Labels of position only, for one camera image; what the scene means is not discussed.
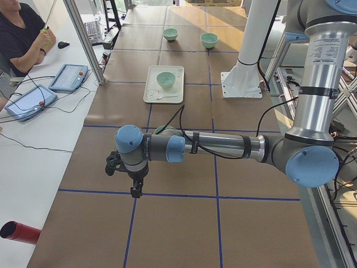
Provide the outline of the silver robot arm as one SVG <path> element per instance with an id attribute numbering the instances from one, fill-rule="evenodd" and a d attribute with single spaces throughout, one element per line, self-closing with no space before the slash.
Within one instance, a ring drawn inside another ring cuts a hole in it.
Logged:
<path id="1" fill-rule="evenodd" d="M 270 164 L 306 188 L 331 181 L 339 171 L 329 134 L 349 38 L 356 32 L 355 1 L 289 1 L 286 30 L 305 34 L 308 51 L 293 126 L 282 136 L 254 137 L 185 131 L 169 126 L 156 134 L 134 125 L 115 134 L 116 150 L 105 171 L 127 173 L 131 195 L 142 196 L 150 161 L 182 162 L 184 154 L 209 153 L 224 159 Z"/>

